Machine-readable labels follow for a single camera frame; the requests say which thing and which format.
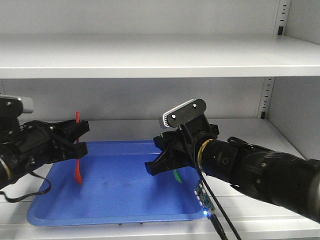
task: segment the screw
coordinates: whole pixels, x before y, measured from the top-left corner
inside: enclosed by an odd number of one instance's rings
[[[224,159],[222,159],[222,164],[223,165],[228,165],[229,164],[229,158],[225,157]]]
[[[35,158],[34,158],[34,156],[30,156],[29,157],[29,161],[30,161],[30,164],[35,164]]]

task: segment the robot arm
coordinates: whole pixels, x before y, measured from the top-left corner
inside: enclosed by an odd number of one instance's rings
[[[75,140],[89,131],[87,121],[30,121],[19,126],[21,113],[32,113],[31,98],[0,95],[0,189],[44,164],[80,159],[88,153]]]
[[[190,166],[239,192],[282,206],[320,223],[320,161],[248,144],[236,137],[217,140],[218,126],[204,115],[206,103],[191,100],[165,113],[166,127],[153,140],[161,155],[145,167],[149,174]]]

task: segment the shelf board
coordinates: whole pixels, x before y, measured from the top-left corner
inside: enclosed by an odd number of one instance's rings
[[[0,79],[320,76],[320,46],[272,35],[0,35]]]
[[[283,151],[300,156],[286,138],[267,120],[259,118],[210,119],[210,123],[219,126],[219,140],[226,141],[236,136],[249,143],[262,145],[275,151]],[[90,132],[81,137],[82,141],[110,140],[150,140],[159,134],[158,120],[110,120],[90,121]],[[45,176],[50,166],[45,165],[36,172]],[[320,225],[282,207],[268,204],[244,196],[229,186],[228,183],[213,177],[207,181],[220,203],[239,231],[242,239],[291,239],[311,238],[320,234]],[[37,191],[40,180],[27,175],[15,185],[4,190],[11,197]],[[82,226],[37,227],[26,220],[26,213],[32,198],[12,204],[0,197],[0,240],[15,239],[126,239],[126,240],[184,240],[218,239],[212,224],[206,218],[194,221],[149,222],[141,224],[102,224]],[[216,211],[229,239],[233,239],[231,229]]]

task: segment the blue tray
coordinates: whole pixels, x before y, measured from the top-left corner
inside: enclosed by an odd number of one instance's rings
[[[151,176],[144,162],[160,150],[153,141],[88,142],[80,160],[83,184],[74,178],[74,159],[55,163],[47,178],[52,189],[36,196],[27,219],[36,226],[70,226],[190,221],[202,218],[194,195],[199,180],[191,167]],[[40,190],[47,187],[43,182]]]

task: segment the red object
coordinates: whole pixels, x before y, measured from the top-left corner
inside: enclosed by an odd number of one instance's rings
[[[79,111],[75,112],[75,122],[76,123],[80,122]],[[82,184],[82,177],[80,174],[80,160],[79,159],[75,160],[74,178],[78,184],[80,184],[80,185]]]

